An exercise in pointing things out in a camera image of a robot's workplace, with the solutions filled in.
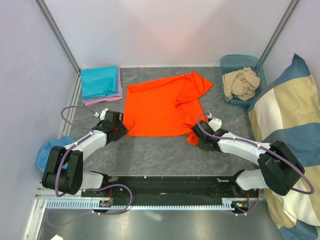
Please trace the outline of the orange t-shirt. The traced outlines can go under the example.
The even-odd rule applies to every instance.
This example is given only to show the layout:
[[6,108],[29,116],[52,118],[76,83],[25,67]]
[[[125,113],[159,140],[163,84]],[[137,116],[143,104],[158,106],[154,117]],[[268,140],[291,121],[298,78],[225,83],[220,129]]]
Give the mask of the orange t-shirt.
[[197,145],[199,138],[192,127],[205,120],[199,99],[212,87],[197,72],[129,85],[123,117],[127,136],[186,135],[191,145]]

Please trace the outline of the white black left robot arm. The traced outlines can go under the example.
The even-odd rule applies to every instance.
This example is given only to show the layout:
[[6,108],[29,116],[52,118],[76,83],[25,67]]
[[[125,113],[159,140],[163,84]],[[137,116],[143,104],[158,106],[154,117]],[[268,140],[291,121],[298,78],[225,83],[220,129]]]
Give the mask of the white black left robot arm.
[[83,183],[86,158],[128,133],[121,112],[106,109],[95,115],[99,122],[84,137],[64,146],[56,145],[49,152],[41,184],[54,190],[57,197],[76,194]]

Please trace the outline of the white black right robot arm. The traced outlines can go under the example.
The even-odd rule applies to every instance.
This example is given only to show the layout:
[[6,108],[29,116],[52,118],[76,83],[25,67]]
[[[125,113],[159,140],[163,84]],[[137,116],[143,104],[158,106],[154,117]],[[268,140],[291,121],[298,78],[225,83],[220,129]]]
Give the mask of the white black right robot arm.
[[204,121],[191,129],[199,138],[200,149],[232,154],[258,166],[256,170],[240,170],[233,176],[229,191],[235,197],[252,189],[270,189],[285,196],[305,174],[304,167],[282,141],[248,140],[221,128],[214,131]]

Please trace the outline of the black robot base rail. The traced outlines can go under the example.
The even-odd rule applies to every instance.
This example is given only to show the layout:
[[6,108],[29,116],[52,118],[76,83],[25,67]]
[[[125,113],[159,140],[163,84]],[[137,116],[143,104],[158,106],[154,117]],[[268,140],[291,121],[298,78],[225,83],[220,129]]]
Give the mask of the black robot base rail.
[[253,200],[258,191],[242,190],[232,176],[108,176],[102,185],[111,189],[84,190],[82,197],[111,197],[116,204],[216,205],[222,199]]

